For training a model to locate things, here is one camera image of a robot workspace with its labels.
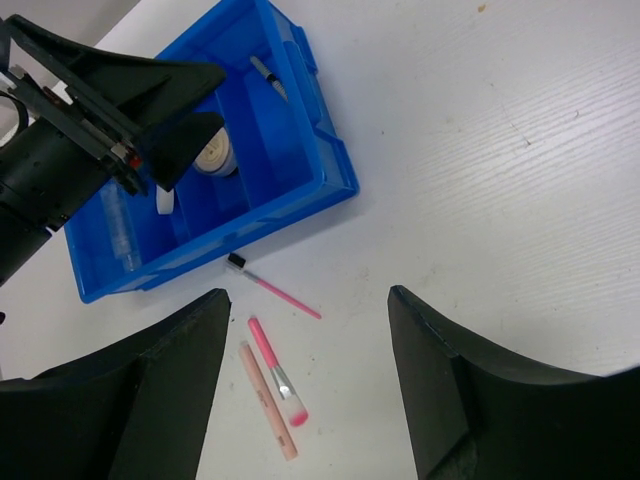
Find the pink makeup brush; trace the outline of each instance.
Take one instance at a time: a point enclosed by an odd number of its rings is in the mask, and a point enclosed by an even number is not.
[[[262,352],[262,357],[264,358],[267,367],[269,367],[269,370],[271,371],[273,381],[275,382],[276,388],[282,398],[282,410],[287,416],[289,424],[293,427],[299,427],[307,421],[309,418],[309,412],[307,412],[307,409],[300,401],[291,381],[287,378],[284,370],[278,363],[276,354],[273,353],[269,340],[267,340],[267,336],[264,334],[262,326],[256,317],[251,317],[249,319],[249,329],[258,344],[260,352]]]
[[[308,315],[311,315],[313,318],[317,318],[318,320],[320,320],[322,318],[322,315],[320,315],[315,310],[307,307],[304,303],[300,302],[299,300],[296,300],[291,295],[289,295],[287,293],[284,293],[278,287],[275,287],[275,286],[271,285],[269,282],[267,282],[266,280],[261,279],[256,274],[251,273],[249,270],[245,270],[244,266],[247,263],[247,261],[244,258],[242,258],[240,255],[238,255],[236,253],[232,253],[231,255],[229,255],[227,257],[227,263],[236,272],[244,275],[249,280],[257,283],[262,288],[264,288],[264,289],[270,291],[271,293],[273,293],[274,295],[280,297],[282,300],[284,300],[285,302],[289,303],[290,305],[293,305],[294,307],[299,308],[304,313],[306,313]]]

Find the robotic hand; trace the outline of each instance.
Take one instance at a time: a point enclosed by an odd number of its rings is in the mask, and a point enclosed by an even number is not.
[[[66,84],[71,103],[9,67],[12,39]],[[110,178],[131,195],[147,194],[147,178],[171,190],[224,124],[193,112],[224,79],[211,63],[117,55],[0,19],[0,95],[19,113],[0,147],[0,286]]]

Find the blue plastic container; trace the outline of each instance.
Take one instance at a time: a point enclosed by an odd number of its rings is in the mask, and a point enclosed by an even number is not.
[[[289,103],[251,65],[251,55],[278,75]],[[142,258],[134,272],[115,258],[95,195],[65,227],[86,303],[154,288],[358,193],[304,30],[267,0],[222,0],[158,58],[226,70],[226,82],[199,110],[225,118],[238,174],[217,178],[190,168],[169,216],[156,213],[155,195],[128,197]]]

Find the silver ferrule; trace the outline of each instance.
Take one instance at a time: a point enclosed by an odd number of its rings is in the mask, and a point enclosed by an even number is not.
[[[296,391],[293,389],[293,385],[280,365],[271,369],[271,376],[273,377],[273,381],[276,382],[278,392],[283,400],[286,400],[296,394]]]

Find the roll of tape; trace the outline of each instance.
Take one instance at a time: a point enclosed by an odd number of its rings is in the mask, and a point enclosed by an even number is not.
[[[174,192],[165,192],[161,187],[156,187],[156,209],[158,215],[171,215],[174,209]]]

